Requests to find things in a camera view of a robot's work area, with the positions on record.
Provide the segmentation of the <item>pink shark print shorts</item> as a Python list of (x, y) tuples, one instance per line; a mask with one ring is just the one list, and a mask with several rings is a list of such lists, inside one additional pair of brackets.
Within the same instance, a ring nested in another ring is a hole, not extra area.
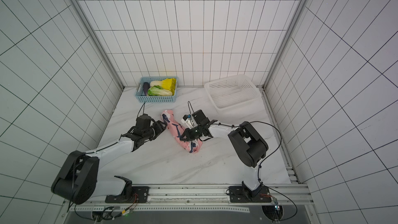
[(174, 118), (174, 113), (171, 110), (165, 110), (161, 119), (167, 125), (167, 129), (170, 131), (173, 138), (176, 142), (189, 153), (198, 153), (203, 144), (200, 140), (194, 141), (181, 141), (180, 138), (185, 131), (185, 127), (183, 127), (179, 122), (177, 122)]

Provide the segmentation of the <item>white perforated plastic basket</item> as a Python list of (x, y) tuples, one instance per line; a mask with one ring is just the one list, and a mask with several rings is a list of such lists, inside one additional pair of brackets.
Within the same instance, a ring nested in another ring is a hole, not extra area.
[(208, 82), (204, 88), (219, 113), (240, 108), (261, 97), (251, 79), (242, 74)]

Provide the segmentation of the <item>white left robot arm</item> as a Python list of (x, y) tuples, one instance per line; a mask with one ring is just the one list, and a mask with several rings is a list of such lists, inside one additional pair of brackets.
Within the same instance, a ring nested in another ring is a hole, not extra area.
[(116, 140), (94, 150), (71, 152), (51, 185), (51, 192), (77, 205), (103, 196), (116, 203), (132, 201), (134, 190), (130, 179), (123, 176), (99, 179), (99, 170), (146, 142), (155, 140), (166, 127), (160, 120), (138, 120), (135, 126), (120, 136), (127, 138), (126, 141)]

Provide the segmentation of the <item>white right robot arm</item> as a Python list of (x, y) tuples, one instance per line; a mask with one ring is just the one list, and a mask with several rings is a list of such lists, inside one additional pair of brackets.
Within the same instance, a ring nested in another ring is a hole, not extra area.
[(243, 178), (243, 188), (248, 194), (259, 194), (262, 186), (260, 183), (259, 162), (265, 158), (268, 144), (254, 126), (244, 121), (240, 125), (222, 123), (216, 120), (208, 123), (202, 122), (192, 128), (184, 130), (180, 140), (195, 141), (206, 137), (229, 140), (241, 160), (246, 166)]

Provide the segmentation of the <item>green napa cabbage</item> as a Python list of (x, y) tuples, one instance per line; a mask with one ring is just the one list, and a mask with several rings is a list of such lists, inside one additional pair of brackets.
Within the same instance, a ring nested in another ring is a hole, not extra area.
[(160, 86), (150, 87), (147, 91), (148, 96), (173, 96), (173, 92), (167, 89), (163, 89)]

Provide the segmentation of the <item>blue plastic basket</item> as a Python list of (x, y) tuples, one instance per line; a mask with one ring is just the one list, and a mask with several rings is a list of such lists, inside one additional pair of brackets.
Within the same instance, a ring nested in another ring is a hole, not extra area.
[(167, 77), (167, 76), (142, 77), (140, 79), (140, 83), (138, 84), (138, 87), (136, 89), (135, 97), (138, 99), (138, 101), (140, 103), (144, 103), (144, 102), (152, 102), (152, 103), (154, 103), (154, 102), (156, 102), (156, 103), (175, 102), (176, 97), (177, 97), (178, 83), (176, 84), (175, 94), (173, 96), (142, 96), (142, 93), (143, 93), (142, 86), (143, 86), (144, 82), (150, 83), (151, 81), (154, 81), (154, 80), (162, 81), (167, 78), (176, 78), (177, 79), (177, 77)]

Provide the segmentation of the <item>purple eggplant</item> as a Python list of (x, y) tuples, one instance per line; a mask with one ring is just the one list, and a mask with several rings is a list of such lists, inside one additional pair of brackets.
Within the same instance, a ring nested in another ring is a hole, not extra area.
[(142, 93), (142, 96), (147, 96), (148, 95), (148, 91), (149, 91), (149, 89), (150, 89), (150, 83), (148, 83), (148, 82), (144, 82), (143, 83), (143, 86), (142, 86), (142, 88), (143, 88), (143, 93)]

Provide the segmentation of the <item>white radish toy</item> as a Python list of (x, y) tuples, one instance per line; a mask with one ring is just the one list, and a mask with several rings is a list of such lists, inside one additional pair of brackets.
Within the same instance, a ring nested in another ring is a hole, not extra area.
[(160, 81), (160, 80), (151, 81), (150, 82), (150, 87), (155, 87), (155, 86), (162, 87), (162, 81)]

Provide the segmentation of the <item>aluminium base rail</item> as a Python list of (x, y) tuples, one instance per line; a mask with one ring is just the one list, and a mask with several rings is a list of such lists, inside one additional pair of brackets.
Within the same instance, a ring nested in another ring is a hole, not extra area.
[[(147, 185), (147, 202), (138, 206), (218, 206), (244, 205), (231, 202), (228, 184), (152, 184)], [(267, 185), (269, 195), (276, 198), (280, 205), (314, 205), (306, 184)]]

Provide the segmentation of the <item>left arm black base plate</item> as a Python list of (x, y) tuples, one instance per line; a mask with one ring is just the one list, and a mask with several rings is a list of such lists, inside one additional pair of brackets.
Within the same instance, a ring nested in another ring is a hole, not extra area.
[(120, 195), (117, 196), (106, 196), (106, 203), (116, 204), (133, 204), (133, 203), (146, 203), (149, 196), (150, 187), (136, 187), (127, 186)]

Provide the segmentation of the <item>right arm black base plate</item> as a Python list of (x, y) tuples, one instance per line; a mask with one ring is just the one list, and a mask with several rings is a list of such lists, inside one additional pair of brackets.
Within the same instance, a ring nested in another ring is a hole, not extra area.
[(261, 185), (254, 191), (250, 190), (245, 185), (230, 186), (226, 190), (226, 194), (230, 197), (231, 203), (271, 203), (272, 202), (272, 196), (269, 193), (269, 188)]

